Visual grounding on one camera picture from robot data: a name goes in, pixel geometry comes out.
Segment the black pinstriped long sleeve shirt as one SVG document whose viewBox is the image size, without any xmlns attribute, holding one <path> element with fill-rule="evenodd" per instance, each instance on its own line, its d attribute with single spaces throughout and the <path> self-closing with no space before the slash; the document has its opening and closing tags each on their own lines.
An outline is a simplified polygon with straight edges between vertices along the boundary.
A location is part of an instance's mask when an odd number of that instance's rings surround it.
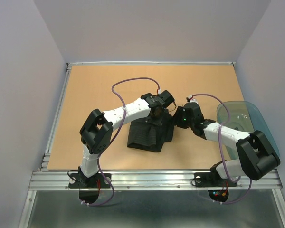
<svg viewBox="0 0 285 228">
<path fill-rule="evenodd" d="M 147 122 L 147 118 L 134 120 L 130 124 L 127 147 L 150 152 L 160 152 L 165 143 L 173 139 L 173 117 L 166 109 L 161 124 Z"/>
</svg>

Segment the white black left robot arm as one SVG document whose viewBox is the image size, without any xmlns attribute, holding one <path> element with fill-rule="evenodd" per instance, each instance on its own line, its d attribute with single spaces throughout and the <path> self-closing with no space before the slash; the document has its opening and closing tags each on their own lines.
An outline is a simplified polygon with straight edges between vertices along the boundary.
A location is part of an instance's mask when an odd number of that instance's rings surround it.
<svg viewBox="0 0 285 228">
<path fill-rule="evenodd" d="M 94 109 L 79 131 L 83 144 L 83 158 L 78 167 L 79 181 L 85 187 L 92 187 L 96 183 L 96 174 L 100 170 L 99 158 L 122 126 L 136 120 L 161 126 L 163 117 L 169 113 L 168 106 L 174 103 L 172 94 L 165 90 L 157 95 L 144 94 L 129 104 L 122 101 L 123 105 L 113 110 L 101 112 Z"/>
</svg>

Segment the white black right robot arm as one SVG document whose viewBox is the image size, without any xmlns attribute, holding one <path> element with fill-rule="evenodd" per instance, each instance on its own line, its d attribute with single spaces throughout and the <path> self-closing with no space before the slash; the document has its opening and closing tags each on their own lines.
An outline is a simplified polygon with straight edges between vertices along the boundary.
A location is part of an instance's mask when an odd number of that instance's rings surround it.
<svg viewBox="0 0 285 228">
<path fill-rule="evenodd" d="M 179 128 L 190 128 L 196 136 L 204 140 L 218 142 L 220 147 L 226 146 L 237 151 L 238 159 L 222 160 L 210 168 L 209 180 L 214 185 L 220 185 L 226 179 L 242 176 L 257 181 L 281 163 L 263 132 L 242 132 L 206 119 L 196 102 L 179 106 L 173 120 Z"/>
</svg>

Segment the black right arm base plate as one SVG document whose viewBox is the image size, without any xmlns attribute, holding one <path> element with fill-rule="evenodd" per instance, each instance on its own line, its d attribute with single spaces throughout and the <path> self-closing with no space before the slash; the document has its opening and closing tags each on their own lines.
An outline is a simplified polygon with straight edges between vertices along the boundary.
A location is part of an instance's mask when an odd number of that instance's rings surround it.
<svg viewBox="0 0 285 228">
<path fill-rule="evenodd" d="M 210 187 L 237 187 L 237 183 L 232 183 L 229 179 L 222 179 L 219 175 L 211 172 L 197 172 L 191 180 L 191 185 L 197 188 Z"/>
</svg>

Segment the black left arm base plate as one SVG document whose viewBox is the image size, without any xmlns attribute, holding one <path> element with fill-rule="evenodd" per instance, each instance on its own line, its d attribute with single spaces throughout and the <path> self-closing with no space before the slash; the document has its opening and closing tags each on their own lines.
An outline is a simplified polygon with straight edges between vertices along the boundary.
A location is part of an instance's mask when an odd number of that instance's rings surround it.
<svg viewBox="0 0 285 228">
<path fill-rule="evenodd" d="M 70 189 L 109 189 L 110 185 L 107 180 L 97 173 L 90 178 L 81 176 L 79 173 L 68 173 Z"/>
</svg>

